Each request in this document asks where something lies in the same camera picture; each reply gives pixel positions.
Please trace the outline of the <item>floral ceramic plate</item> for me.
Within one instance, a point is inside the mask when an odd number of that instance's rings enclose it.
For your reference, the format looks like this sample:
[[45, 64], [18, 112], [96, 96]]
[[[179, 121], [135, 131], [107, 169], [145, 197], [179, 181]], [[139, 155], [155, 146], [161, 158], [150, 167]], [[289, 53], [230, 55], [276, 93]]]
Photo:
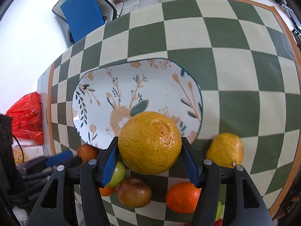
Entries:
[[134, 115], [155, 111], [172, 120], [194, 142], [203, 120], [203, 99], [195, 78], [164, 58], [118, 63], [89, 71], [72, 97], [74, 127], [91, 146], [106, 149]]

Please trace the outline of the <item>green checkered tablecloth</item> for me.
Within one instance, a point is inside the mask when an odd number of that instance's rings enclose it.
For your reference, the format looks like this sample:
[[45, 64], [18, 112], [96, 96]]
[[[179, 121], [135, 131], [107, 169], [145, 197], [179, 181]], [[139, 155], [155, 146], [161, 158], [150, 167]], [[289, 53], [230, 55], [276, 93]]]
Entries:
[[193, 147], [220, 133], [244, 144], [243, 166], [271, 215], [300, 166], [300, 51], [274, 7], [248, 0], [178, 0], [153, 5], [90, 32], [51, 66], [47, 116], [52, 152], [84, 143], [72, 115], [83, 74], [164, 58], [187, 70], [203, 99]]

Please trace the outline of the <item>small orange mandarin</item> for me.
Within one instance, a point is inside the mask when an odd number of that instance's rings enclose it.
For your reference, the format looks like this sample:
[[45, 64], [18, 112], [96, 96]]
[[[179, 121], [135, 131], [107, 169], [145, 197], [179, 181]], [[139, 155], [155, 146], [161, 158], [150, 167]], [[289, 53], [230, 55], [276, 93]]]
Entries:
[[110, 196], [114, 194], [115, 190], [115, 187], [100, 188], [100, 194], [101, 196]]

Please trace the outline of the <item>red cherry tomato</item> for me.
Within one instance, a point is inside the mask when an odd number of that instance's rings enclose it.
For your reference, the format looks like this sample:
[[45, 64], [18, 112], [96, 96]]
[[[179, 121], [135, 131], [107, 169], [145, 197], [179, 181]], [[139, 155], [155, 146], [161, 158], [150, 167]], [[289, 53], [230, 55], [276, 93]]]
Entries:
[[214, 226], [222, 226], [222, 218], [219, 218], [217, 221], [215, 221]]

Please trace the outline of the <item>red plastic bag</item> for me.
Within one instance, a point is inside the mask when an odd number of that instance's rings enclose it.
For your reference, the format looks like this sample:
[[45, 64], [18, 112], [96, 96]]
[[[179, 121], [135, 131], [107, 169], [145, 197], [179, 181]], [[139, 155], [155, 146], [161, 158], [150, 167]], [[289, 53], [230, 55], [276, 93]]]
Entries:
[[12, 118], [12, 133], [15, 137], [44, 144], [42, 105], [38, 92], [23, 96], [5, 115]]

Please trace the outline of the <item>dark orange tangerine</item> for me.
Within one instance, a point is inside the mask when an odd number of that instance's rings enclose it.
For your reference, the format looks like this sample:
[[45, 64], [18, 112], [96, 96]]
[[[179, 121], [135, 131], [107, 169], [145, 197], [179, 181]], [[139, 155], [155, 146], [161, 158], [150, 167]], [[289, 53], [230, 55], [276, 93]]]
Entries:
[[96, 159], [100, 150], [89, 144], [83, 144], [77, 149], [77, 156], [82, 158], [82, 164], [85, 164], [91, 159]]

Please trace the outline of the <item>bright orange mandarin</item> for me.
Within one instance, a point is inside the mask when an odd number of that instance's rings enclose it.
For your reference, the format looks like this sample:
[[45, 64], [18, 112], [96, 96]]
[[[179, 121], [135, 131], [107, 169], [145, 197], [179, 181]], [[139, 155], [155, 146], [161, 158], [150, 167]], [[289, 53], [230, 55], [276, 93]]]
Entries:
[[166, 194], [168, 208], [176, 213], [189, 214], [196, 210], [201, 189], [191, 182], [181, 182], [172, 186]]

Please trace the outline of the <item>green apple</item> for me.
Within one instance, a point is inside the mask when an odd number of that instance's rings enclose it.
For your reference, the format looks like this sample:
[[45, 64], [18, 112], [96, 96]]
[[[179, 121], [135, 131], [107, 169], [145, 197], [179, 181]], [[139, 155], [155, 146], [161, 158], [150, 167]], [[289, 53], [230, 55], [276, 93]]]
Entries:
[[113, 176], [109, 183], [107, 183], [107, 187], [113, 188], [117, 186], [119, 183], [122, 182], [122, 180], [125, 178], [126, 175], [126, 167], [123, 164], [123, 162], [118, 161], [113, 173]]
[[218, 206], [217, 206], [215, 221], [217, 221], [219, 218], [221, 218], [222, 212], [223, 212], [222, 203], [220, 201], [218, 201]]

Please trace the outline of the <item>red-brown apple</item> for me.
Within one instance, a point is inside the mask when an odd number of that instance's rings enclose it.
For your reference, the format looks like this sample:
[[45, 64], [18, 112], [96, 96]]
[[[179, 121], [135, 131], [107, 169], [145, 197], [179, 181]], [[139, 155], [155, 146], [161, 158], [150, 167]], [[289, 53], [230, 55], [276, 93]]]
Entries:
[[152, 189], [141, 179], [123, 180], [117, 189], [117, 198], [124, 206], [142, 208], [151, 202]]

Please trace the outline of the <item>large yellow orange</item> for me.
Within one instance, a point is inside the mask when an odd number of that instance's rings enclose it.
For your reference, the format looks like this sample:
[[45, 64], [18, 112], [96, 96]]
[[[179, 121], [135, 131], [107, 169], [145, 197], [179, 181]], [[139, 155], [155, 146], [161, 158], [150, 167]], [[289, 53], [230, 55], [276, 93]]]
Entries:
[[135, 115], [118, 136], [118, 150], [124, 164], [139, 174], [164, 173], [177, 161], [181, 149], [178, 127], [158, 112]]

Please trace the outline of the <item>yellow lemon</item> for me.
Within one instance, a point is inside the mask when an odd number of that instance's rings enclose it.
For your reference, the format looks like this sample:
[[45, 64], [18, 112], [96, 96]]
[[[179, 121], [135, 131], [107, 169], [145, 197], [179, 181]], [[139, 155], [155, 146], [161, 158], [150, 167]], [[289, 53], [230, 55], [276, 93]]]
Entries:
[[242, 140], [235, 134], [221, 133], [211, 142], [206, 158], [219, 166], [234, 168], [242, 164], [244, 146]]

